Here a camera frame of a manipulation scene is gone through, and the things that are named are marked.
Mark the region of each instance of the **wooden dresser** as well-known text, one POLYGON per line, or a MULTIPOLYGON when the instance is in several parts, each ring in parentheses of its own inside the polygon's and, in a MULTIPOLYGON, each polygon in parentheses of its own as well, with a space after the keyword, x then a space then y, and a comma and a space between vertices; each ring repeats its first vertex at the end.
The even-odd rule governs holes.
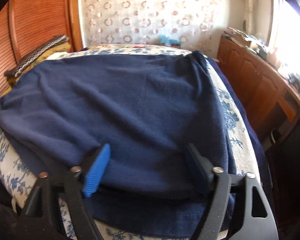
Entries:
POLYGON ((271 129, 297 116, 298 91, 269 63, 224 37, 220 40, 217 58, 260 141, 271 129))

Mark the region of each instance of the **navy blue fleece blanket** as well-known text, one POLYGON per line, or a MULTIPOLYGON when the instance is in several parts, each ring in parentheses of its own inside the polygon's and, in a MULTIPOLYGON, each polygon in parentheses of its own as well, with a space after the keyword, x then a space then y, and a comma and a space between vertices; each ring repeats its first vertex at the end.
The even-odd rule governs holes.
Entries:
POLYGON ((173 237, 193 233, 206 199, 197 195, 184 160, 187 143, 236 173, 200 52, 44 61, 0 105, 0 126, 35 174, 68 170, 102 142, 111 145, 103 188, 87 205, 95 218, 121 229, 173 237), (119 201, 119 194, 126 200, 119 201))

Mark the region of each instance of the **cabinet door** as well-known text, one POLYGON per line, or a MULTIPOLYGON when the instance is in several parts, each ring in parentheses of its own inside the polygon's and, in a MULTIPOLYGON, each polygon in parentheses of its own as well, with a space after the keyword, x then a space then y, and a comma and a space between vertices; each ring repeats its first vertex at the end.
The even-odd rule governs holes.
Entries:
POLYGON ((262 75, 258 87, 246 107, 247 117, 255 131, 258 131, 258 128, 274 107, 278 93, 278 87, 273 80, 266 75, 262 75))
POLYGON ((219 67, 221 71, 226 62, 227 52, 228 52, 227 42, 221 38, 219 49, 218 49, 218 55, 217 55, 217 59, 219 60, 219 67))
POLYGON ((247 107, 248 103, 251 101, 253 95, 255 94, 258 85, 261 81, 262 74, 258 65, 247 59, 243 59, 243 63, 238 73, 237 83, 237 97, 244 107, 247 107))
POLYGON ((231 46, 228 51, 228 57, 226 59, 225 65, 222 69, 223 74, 228 79, 234 92, 238 95, 240 94, 240 79, 239 73, 243 63, 243 57, 239 53, 239 48, 231 46))

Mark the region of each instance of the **wooden louvered door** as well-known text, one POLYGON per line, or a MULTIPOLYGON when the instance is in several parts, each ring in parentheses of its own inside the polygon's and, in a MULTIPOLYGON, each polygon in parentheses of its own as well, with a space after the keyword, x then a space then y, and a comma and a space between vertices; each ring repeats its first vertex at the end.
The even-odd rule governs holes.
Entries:
POLYGON ((53 36, 71 40, 69 0, 10 0, 0 12, 0 96, 8 88, 3 72, 53 36))

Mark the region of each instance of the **floral bedspread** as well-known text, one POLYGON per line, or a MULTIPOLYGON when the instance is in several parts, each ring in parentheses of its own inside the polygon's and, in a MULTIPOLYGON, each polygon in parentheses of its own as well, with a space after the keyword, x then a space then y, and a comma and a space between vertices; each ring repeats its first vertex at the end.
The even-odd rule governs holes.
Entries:
MULTIPOLYGON (((187 55, 189 53, 191 52, 187 50, 155 45, 98 45, 91 46, 85 51, 66 53, 57 56, 52 55, 47 58, 47 60, 100 54, 187 55)), ((207 64, 209 74, 218 93, 218 97, 224 112, 226 128, 232 144, 232 151, 237 172, 239 175, 244 175, 248 171, 253 172, 255 173, 258 181, 260 181, 257 160, 239 110, 237 109, 233 99, 231 98, 228 90, 219 78, 218 74, 208 61, 207 64)), ((5 137, 1 128, 0 179, 7 191, 16 200, 18 205, 23 207, 32 189, 32 186, 36 181, 36 177, 22 162, 19 155, 15 152, 5 137)), ((67 236, 69 238, 76 239, 67 204, 62 199, 59 199, 59 206, 67 236)), ((158 238, 151 238, 124 232, 105 225, 99 221, 96 221, 96 224, 105 240, 159 240, 158 238)), ((223 238, 223 236, 225 236, 225 232, 220 233, 219 239, 223 238)))

